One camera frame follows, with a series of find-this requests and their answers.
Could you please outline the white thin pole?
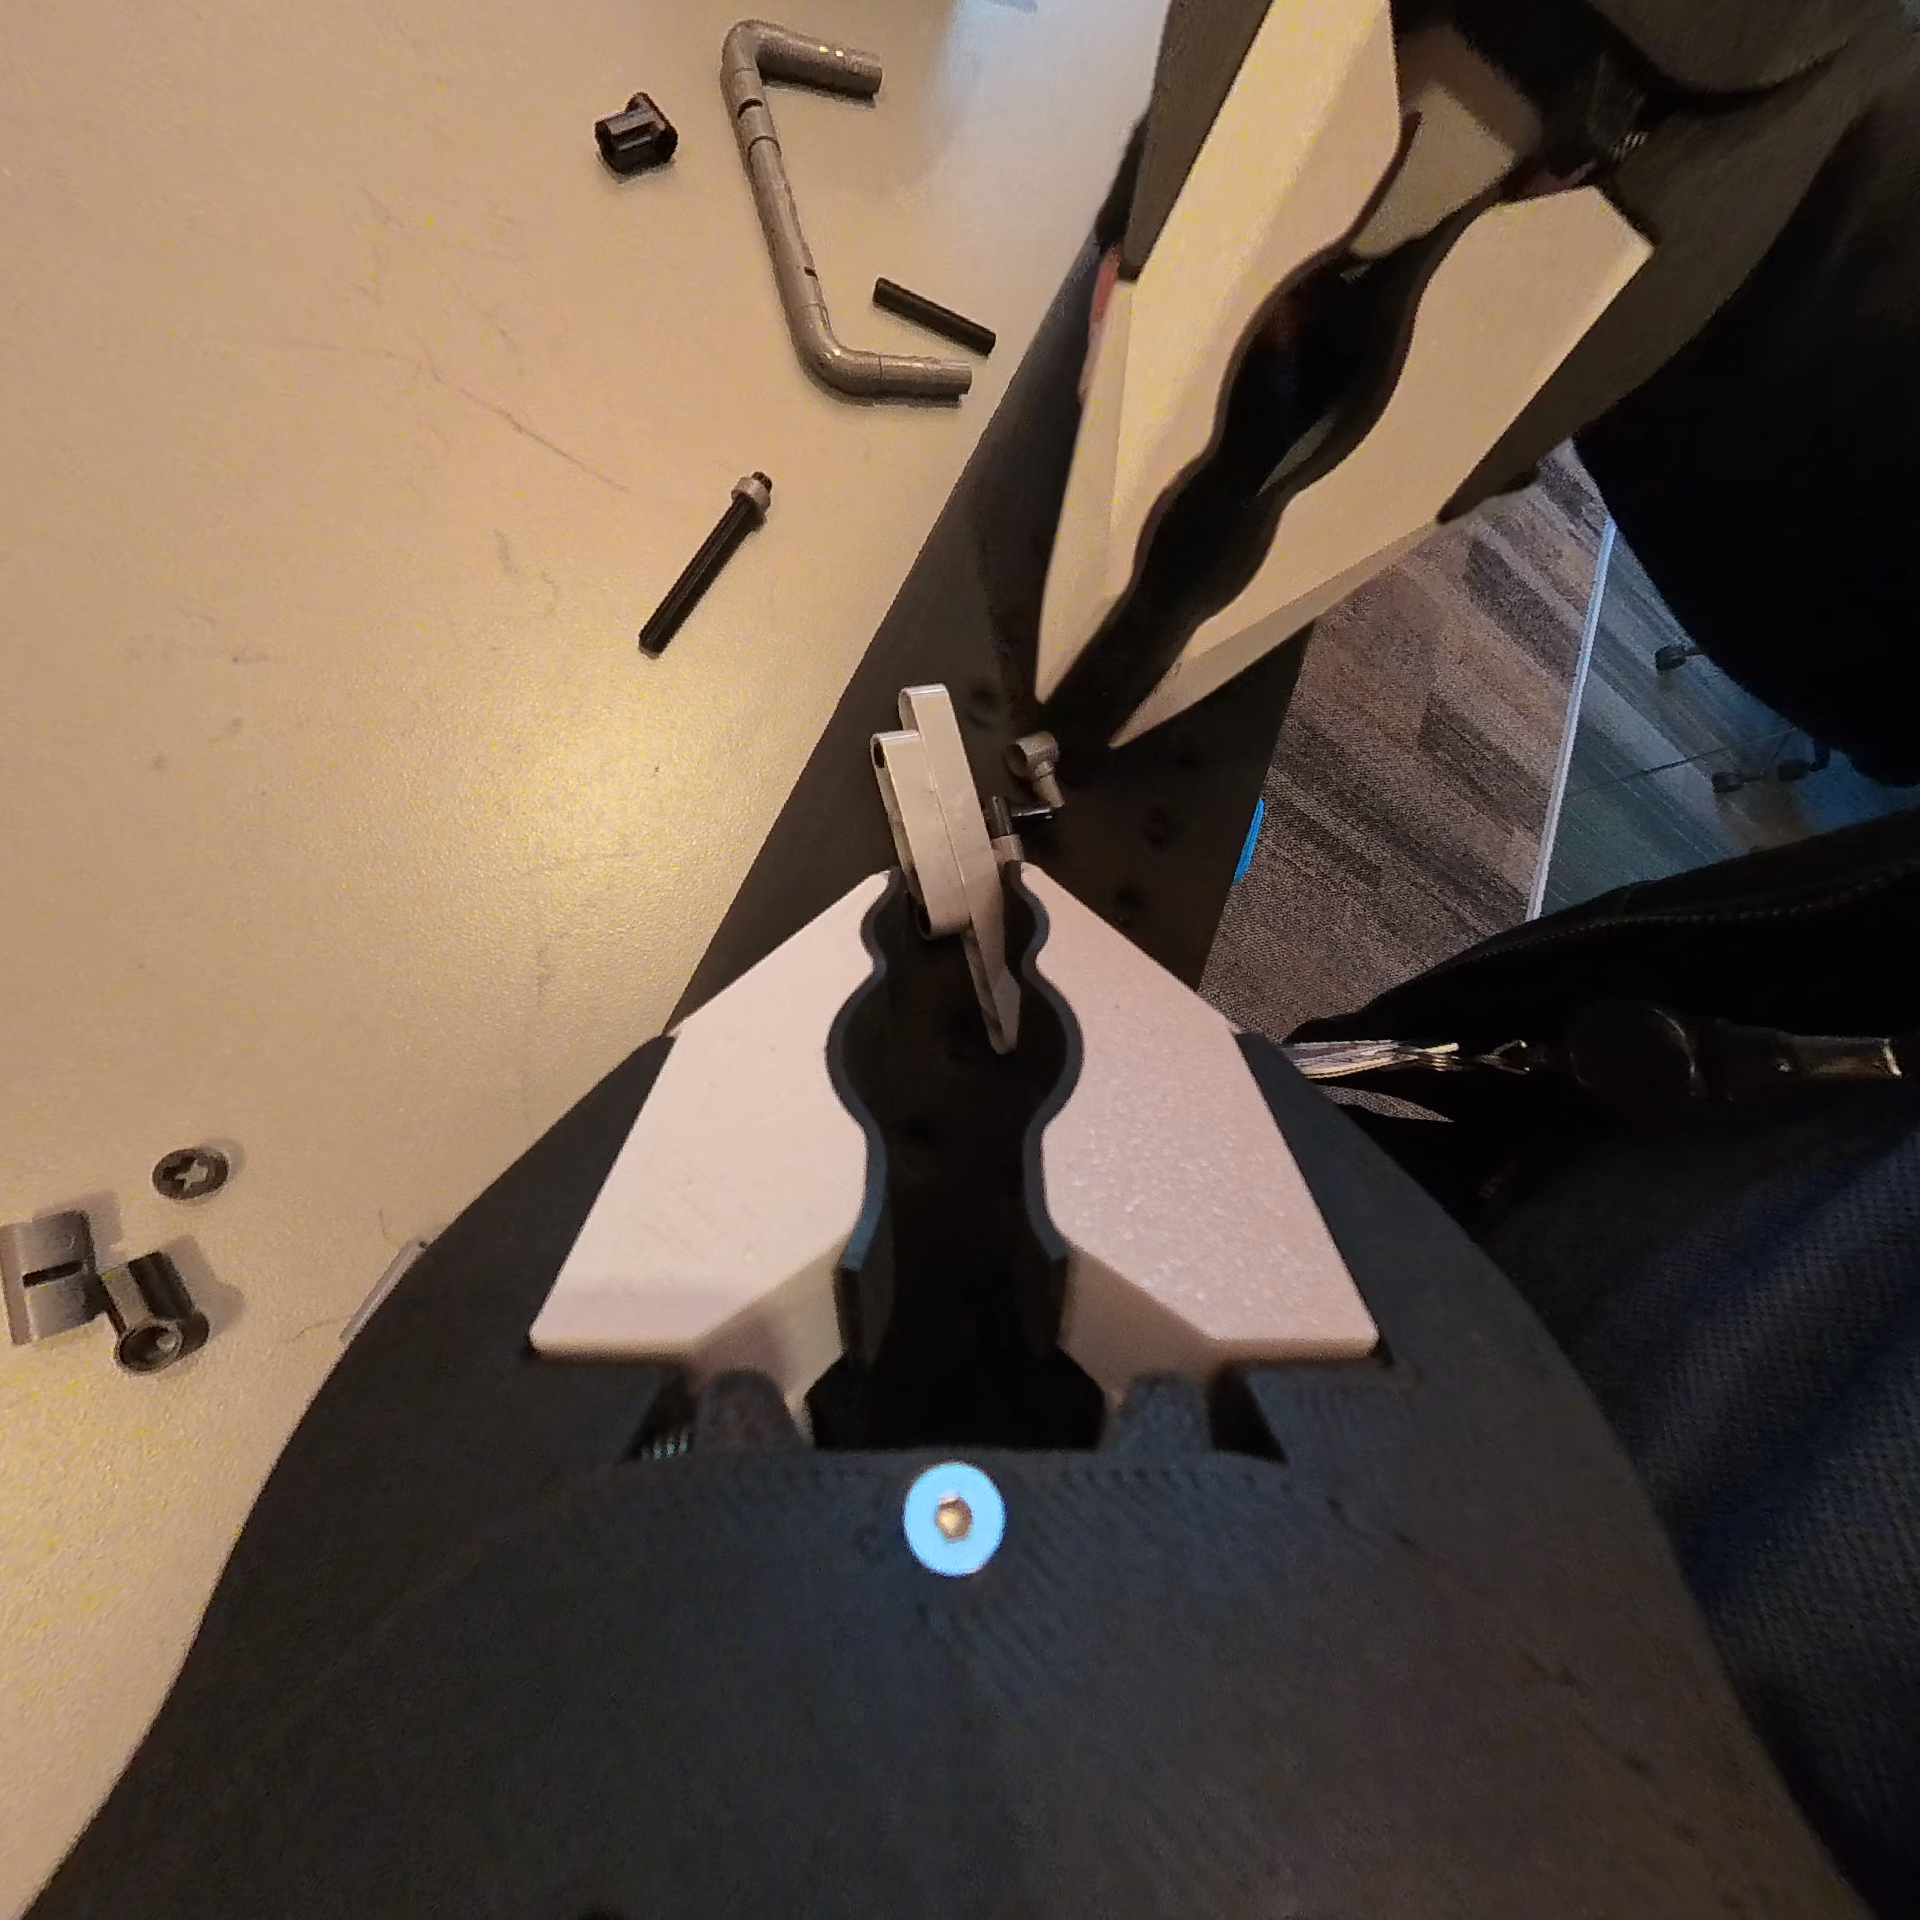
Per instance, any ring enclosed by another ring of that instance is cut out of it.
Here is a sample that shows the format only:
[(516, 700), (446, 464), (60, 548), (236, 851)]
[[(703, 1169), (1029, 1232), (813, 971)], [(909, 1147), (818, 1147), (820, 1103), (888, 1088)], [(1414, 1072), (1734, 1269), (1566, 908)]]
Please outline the white thin pole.
[(1594, 566), (1586, 612), (1585, 612), (1585, 632), (1580, 632), (1580, 654), (1576, 654), (1567, 710), (1566, 710), (1566, 735), (1559, 745), (1559, 762), (1555, 762), (1552, 795), (1545, 795), (1545, 821), (1544, 821), (1544, 834), (1539, 834), (1539, 859), (1536, 859), (1536, 873), (1533, 873), (1533, 890), (1524, 897), (1524, 920), (1528, 925), (1545, 915), (1545, 894), (1552, 894), (1552, 876), (1555, 876), (1559, 834), (1563, 834), (1566, 805), (1567, 805), (1567, 793), (1572, 793), (1572, 762), (1576, 762), (1576, 745), (1580, 745), (1580, 723), (1585, 723), (1585, 708), (1586, 708), (1586, 684), (1592, 684), (1592, 675), (1594, 675), (1600, 614), (1605, 614), (1605, 603), (1609, 603), (1616, 534), (1619, 534), (1619, 529), (1609, 517), (1600, 525), (1600, 537), (1599, 537), (1599, 566)]

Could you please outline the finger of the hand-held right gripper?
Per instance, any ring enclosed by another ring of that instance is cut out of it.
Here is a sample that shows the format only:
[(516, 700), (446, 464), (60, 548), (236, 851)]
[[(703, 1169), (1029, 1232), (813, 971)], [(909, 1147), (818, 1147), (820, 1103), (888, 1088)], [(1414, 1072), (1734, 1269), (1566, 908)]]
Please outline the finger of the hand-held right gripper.
[(1285, 500), (1254, 579), (1194, 627), (1111, 745), (1194, 708), (1414, 548), (1648, 254), (1605, 193), (1484, 208), (1431, 276), (1378, 419)]
[(1149, 529), (1211, 457), (1228, 384), (1278, 290), (1337, 257), (1404, 145), (1389, 4), (1271, 4), (1090, 362), (1045, 572), (1037, 700), (1067, 705), (1131, 600)]

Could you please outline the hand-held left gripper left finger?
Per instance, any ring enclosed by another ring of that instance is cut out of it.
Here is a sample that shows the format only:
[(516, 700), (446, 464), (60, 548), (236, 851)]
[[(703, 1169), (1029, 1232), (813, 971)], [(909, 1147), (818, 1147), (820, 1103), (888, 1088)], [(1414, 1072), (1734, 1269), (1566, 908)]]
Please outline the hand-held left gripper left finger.
[(771, 1379), (787, 1411), (843, 1358), (837, 1264), (869, 1144), (830, 1038), (877, 980), (864, 941), (899, 876), (869, 876), (692, 1011), (560, 1261), (546, 1358), (645, 1358), (692, 1390)]

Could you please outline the black dotted mat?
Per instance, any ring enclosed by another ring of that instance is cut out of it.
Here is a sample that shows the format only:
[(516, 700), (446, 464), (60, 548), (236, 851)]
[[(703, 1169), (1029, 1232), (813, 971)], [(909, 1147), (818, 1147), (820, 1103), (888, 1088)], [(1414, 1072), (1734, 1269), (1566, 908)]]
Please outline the black dotted mat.
[[(1079, 428), (1094, 285), (1096, 249), (1085, 243), (662, 1025), (688, 1017), (854, 878), (896, 864), (869, 739), (899, 723), (904, 684), (949, 684), (978, 793), (1007, 793), (1003, 748), (1035, 730), (1035, 627)], [(1206, 980), (1300, 666), (1300, 646), (1266, 655), (1090, 782), (1070, 782), (1067, 810), (1028, 838), (1029, 862), (1193, 989)]]

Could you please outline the person's blue garment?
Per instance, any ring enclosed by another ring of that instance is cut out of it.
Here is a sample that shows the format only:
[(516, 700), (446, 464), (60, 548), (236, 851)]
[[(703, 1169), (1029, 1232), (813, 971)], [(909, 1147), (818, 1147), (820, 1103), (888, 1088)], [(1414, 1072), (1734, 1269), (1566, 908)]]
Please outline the person's blue garment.
[(1484, 1236), (1647, 1480), (1778, 1775), (1917, 1915), (1917, 1101), (1609, 1136)]

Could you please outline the long black toy axle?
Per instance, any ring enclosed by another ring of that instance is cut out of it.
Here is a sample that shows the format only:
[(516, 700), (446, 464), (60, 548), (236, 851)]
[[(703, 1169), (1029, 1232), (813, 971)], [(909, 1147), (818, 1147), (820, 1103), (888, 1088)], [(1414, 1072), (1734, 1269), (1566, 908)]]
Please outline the long black toy axle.
[(767, 525), (774, 507), (774, 481), (754, 469), (732, 484), (731, 507), (698, 545), (660, 610), (638, 632), (642, 655), (658, 658), (681, 633), (688, 614), (700, 610), (719, 577), (732, 566), (738, 548)]

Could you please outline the light grey double toy beam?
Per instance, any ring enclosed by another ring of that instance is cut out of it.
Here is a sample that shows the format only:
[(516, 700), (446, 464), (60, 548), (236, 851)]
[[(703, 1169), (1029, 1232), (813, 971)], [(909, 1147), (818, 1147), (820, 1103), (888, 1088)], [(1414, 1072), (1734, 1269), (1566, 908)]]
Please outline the light grey double toy beam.
[(926, 941), (956, 939), (996, 1057), (1018, 1043), (996, 838), (946, 684), (904, 684), (899, 730), (874, 732), (880, 805)]

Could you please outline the grey bent rod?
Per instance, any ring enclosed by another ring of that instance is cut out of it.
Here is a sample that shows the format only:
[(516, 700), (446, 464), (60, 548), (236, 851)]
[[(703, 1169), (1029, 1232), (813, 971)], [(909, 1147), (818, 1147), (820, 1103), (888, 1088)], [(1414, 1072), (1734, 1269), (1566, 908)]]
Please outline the grey bent rod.
[(803, 35), (780, 23), (741, 20), (722, 40), (719, 82), (803, 371), (830, 393), (851, 398), (964, 398), (971, 393), (967, 362), (949, 355), (864, 352), (837, 337), (771, 109), (771, 86), (810, 86), (843, 100), (877, 100), (882, 82), (880, 57)]

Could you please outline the short black toy axle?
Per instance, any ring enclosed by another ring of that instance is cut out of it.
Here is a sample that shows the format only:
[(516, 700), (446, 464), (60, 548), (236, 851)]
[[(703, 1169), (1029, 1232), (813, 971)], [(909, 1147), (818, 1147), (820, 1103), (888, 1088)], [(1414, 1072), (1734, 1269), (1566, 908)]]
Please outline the short black toy axle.
[(949, 342), (956, 349), (967, 349), (971, 355), (992, 355), (996, 349), (996, 329), (941, 305), (941, 299), (932, 299), (888, 276), (877, 280), (874, 285), (874, 305), (903, 324), (912, 324), (916, 329), (924, 335), (936, 335), (940, 342)]

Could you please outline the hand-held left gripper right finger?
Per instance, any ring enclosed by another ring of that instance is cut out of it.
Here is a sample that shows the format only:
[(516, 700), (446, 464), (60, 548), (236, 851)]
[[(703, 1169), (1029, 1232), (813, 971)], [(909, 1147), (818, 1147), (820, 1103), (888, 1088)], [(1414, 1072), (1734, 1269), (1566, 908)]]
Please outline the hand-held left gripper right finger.
[(1378, 1320), (1257, 1072), (1211, 999), (1042, 867), (1037, 981), (1067, 1011), (1070, 1093), (1042, 1127), (1067, 1242), (1059, 1347), (1117, 1406), (1136, 1383), (1378, 1357)]

